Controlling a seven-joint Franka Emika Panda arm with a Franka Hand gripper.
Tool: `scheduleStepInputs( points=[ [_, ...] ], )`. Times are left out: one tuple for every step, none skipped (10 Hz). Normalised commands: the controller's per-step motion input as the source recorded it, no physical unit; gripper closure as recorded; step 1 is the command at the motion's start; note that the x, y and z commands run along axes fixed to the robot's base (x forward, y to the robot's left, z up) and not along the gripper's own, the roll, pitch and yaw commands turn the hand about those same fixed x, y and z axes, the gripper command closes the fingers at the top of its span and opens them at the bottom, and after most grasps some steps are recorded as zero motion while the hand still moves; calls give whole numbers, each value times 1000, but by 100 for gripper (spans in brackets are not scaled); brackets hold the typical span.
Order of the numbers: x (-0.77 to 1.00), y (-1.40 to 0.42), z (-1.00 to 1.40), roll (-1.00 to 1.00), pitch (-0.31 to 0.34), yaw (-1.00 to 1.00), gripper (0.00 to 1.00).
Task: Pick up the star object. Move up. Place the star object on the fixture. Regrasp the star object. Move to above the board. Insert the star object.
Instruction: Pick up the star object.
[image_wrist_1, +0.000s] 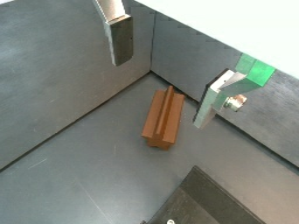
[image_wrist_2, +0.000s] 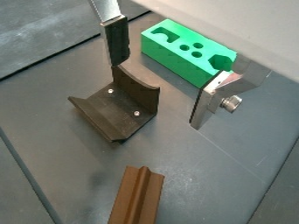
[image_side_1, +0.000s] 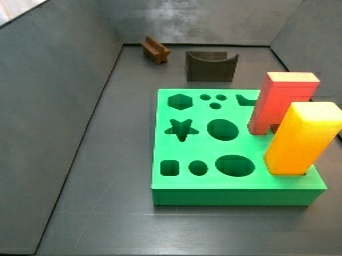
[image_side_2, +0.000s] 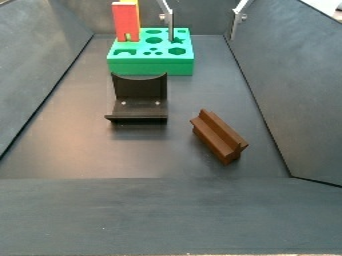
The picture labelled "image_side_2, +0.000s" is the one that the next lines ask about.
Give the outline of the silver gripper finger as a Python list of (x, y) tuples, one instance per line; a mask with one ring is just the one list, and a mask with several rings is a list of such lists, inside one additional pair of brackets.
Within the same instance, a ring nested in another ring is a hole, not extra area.
[(162, 13), (158, 15), (168, 27), (168, 40), (173, 41), (173, 11), (165, 0), (156, 0)]
[(232, 9), (233, 20), (232, 20), (232, 26), (231, 26), (229, 39), (235, 38), (237, 25), (241, 23), (241, 21), (247, 17), (247, 15), (244, 14), (244, 10), (248, 7), (249, 2), (251, 2), (251, 0), (240, 0), (236, 7)]

